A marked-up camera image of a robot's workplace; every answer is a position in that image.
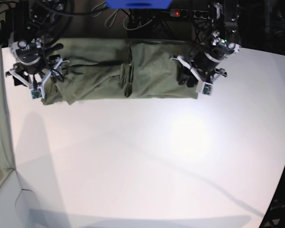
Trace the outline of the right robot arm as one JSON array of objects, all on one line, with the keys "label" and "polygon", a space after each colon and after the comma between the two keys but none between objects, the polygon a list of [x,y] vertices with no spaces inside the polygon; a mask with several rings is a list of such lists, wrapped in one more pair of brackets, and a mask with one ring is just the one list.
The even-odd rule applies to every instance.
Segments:
[{"label": "right robot arm", "polygon": [[16,62],[6,72],[14,86],[29,89],[34,98],[44,93],[48,80],[63,81],[63,59],[54,52],[70,26],[75,12],[73,0],[20,0],[5,14],[5,44]]}]

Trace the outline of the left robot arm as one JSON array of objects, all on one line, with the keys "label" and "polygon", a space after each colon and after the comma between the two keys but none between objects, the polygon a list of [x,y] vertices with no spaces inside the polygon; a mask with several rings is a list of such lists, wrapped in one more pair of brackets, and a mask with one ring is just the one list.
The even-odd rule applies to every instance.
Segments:
[{"label": "left robot arm", "polygon": [[194,41],[188,55],[171,57],[181,65],[178,84],[194,87],[197,93],[203,95],[211,95],[214,82],[220,77],[228,76],[226,70],[218,68],[218,65],[241,49],[238,1],[210,1],[209,16],[209,27],[203,28],[195,22],[192,13],[189,13],[193,27],[203,31],[205,37],[201,41]]}]

